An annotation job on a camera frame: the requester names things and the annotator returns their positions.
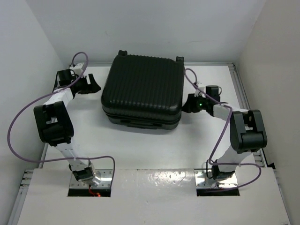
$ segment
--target black suitcase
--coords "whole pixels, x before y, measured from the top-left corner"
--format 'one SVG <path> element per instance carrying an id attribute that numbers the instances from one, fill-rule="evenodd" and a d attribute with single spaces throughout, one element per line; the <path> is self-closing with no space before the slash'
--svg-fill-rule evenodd
<path id="1" fill-rule="evenodd" d="M 183 57 L 173 61 L 120 50 L 103 89 L 103 110 L 115 124 L 174 129 L 181 118 L 183 81 Z"/>

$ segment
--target metal mounting plate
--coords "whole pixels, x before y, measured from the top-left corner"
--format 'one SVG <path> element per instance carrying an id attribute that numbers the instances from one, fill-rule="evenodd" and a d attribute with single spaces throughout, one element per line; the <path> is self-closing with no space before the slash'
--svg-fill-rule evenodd
<path id="1" fill-rule="evenodd" d="M 211 169 L 208 169 L 208 176 L 211 177 Z M 206 176 L 206 169 L 195 170 L 196 189 L 223 189 L 223 188 L 235 188 L 238 186 L 235 173 L 232 177 L 225 180 L 209 179 Z"/>
<path id="2" fill-rule="evenodd" d="M 94 186 L 91 189 L 109 189 L 112 182 L 113 171 L 112 170 L 96 170 L 96 177 L 100 181 L 98 186 Z M 75 177 L 71 176 L 69 189 L 88 189 L 88 185 L 77 181 Z"/>

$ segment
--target white enclosure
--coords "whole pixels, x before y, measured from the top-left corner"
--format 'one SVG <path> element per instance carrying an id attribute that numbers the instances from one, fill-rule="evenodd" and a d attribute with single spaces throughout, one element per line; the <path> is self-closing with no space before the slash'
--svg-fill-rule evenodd
<path id="1" fill-rule="evenodd" d="M 252 107 L 261 109 L 291 222 L 300 224 L 300 1 L 269 0 L 238 65 Z"/>
<path id="2" fill-rule="evenodd" d="M 52 90 L 55 73 L 63 65 L 24 0 L 0 2 L 0 43 L 0 224 L 5 225 L 24 169 L 36 166 L 9 151 L 8 126 L 25 104 Z M 43 145 L 32 108 L 16 122 L 12 145 L 25 157 L 40 158 Z"/>
<path id="3" fill-rule="evenodd" d="M 237 60 L 265 0 L 26 0 L 64 63 L 118 50 L 186 61 Z"/>

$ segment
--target rectangular cutout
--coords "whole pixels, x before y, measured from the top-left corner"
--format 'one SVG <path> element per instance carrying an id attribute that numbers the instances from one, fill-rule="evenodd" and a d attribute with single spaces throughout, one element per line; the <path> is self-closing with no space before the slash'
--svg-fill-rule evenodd
<path id="1" fill-rule="evenodd" d="M 238 189 L 230 191 L 221 191 L 220 189 L 214 189 L 213 191 L 207 189 L 197 189 L 197 197 L 199 196 L 239 196 L 240 192 Z"/>
<path id="2" fill-rule="evenodd" d="M 92 189 L 92 192 L 95 194 L 92 195 L 89 193 L 88 189 L 69 189 L 68 197 L 110 197 L 111 190 L 110 189 Z"/>

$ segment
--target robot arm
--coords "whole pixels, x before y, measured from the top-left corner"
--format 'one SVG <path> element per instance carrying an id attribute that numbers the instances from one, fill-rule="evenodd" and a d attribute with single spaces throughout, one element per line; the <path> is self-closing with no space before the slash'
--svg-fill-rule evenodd
<path id="1" fill-rule="evenodd" d="M 219 87 L 206 86 L 206 93 L 220 102 Z M 267 145 L 267 136 L 264 129 L 263 118 L 259 110 L 246 110 L 233 107 L 227 103 L 216 104 L 200 92 L 189 94 L 182 110 L 187 113 L 197 113 L 205 110 L 211 116 L 227 120 L 229 108 L 232 108 L 230 118 L 230 146 L 217 163 L 240 164 L 252 152 L 258 151 Z M 237 165 L 213 165 L 212 176 L 215 180 L 231 177 Z"/>
<path id="2" fill-rule="evenodd" d="M 58 71 L 60 81 L 59 87 L 55 90 L 57 93 L 43 105 L 36 106 L 34 115 L 40 139 L 55 147 L 64 157 L 70 158 L 68 160 L 69 168 L 77 181 L 93 186 L 97 184 L 98 180 L 95 177 L 92 163 L 89 160 L 76 159 L 85 156 L 75 144 L 73 125 L 66 109 L 76 93 L 89 94 L 101 90 L 92 74 L 89 74 L 90 84 L 88 84 L 87 77 L 83 77 L 72 87 L 64 89 L 76 79 L 77 75 L 72 75 L 71 71 L 80 73 L 82 72 L 81 67 L 83 64 L 77 64 L 70 69 Z"/>

